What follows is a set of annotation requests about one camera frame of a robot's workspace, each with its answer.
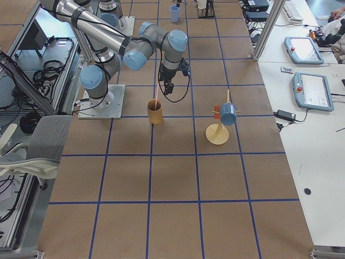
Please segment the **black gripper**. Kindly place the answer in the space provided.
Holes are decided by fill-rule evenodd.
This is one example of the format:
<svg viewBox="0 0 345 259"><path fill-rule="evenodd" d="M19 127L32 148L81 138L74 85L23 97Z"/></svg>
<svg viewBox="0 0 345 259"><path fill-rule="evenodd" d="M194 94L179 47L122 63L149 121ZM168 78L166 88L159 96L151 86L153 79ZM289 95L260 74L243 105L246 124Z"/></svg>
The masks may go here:
<svg viewBox="0 0 345 259"><path fill-rule="evenodd" d="M173 77L178 71L179 65L176 65L174 69L166 67L164 64L160 64L158 81L164 83L164 89L162 90L163 94L171 94L174 89L174 83L172 82Z"/></svg>

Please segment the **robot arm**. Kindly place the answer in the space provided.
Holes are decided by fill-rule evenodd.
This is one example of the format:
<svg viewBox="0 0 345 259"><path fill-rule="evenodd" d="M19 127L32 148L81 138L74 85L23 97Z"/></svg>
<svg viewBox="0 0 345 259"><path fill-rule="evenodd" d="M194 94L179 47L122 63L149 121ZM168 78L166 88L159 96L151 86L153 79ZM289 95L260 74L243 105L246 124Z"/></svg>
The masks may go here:
<svg viewBox="0 0 345 259"><path fill-rule="evenodd" d="M188 37L184 31L167 31L151 22L142 23L138 37L131 37L94 14L90 1L41 1L43 8L54 18L69 23L96 42L122 57L125 65L140 70L156 50L161 52L158 82L164 96L172 93L173 77L181 71L190 77L189 64L183 58Z"/></svg>
<svg viewBox="0 0 345 259"><path fill-rule="evenodd" d="M100 18L113 27L123 31L127 27L127 19L123 15L121 2L118 0L100 0Z"/></svg>

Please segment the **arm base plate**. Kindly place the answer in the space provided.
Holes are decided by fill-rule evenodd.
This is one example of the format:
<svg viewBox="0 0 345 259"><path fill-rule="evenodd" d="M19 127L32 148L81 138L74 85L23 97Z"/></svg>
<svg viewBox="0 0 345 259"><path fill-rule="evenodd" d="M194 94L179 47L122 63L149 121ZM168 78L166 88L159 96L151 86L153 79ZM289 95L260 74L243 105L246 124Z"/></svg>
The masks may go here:
<svg viewBox="0 0 345 259"><path fill-rule="evenodd" d="M123 100L125 96L124 84L109 84L108 93L105 98L92 99L86 90L83 98L87 99L81 103L78 112L79 119L120 119L122 113Z"/></svg>
<svg viewBox="0 0 345 259"><path fill-rule="evenodd" d="M118 28L125 35L132 36L135 24L134 16L122 16L119 19Z"/></svg>

